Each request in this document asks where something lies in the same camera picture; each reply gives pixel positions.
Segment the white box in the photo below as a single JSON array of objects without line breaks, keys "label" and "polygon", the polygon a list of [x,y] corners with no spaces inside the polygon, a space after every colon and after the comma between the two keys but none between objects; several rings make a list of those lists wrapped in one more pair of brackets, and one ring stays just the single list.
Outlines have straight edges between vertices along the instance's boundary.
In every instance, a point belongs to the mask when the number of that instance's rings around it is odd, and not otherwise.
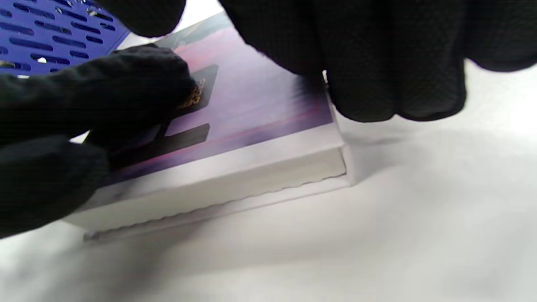
[{"label": "white box", "polygon": [[353,183],[321,78],[293,75],[245,45],[224,13],[158,44],[189,63],[200,89],[113,153],[108,185],[65,221],[93,232],[181,213],[192,222]]}]

